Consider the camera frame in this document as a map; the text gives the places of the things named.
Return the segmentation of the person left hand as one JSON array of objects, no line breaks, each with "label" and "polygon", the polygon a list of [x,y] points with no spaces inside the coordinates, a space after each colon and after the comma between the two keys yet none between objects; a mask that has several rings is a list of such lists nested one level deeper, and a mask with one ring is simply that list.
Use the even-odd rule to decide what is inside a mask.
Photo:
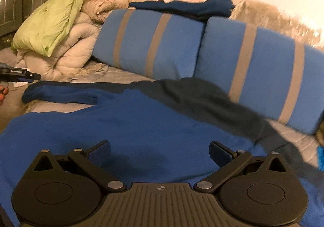
[{"label": "person left hand", "polygon": [[4,87],[3,85],[0,85],[0,106],[3,105],[3,102],[5,100],[5,97],[9,93],[8,87]]}]

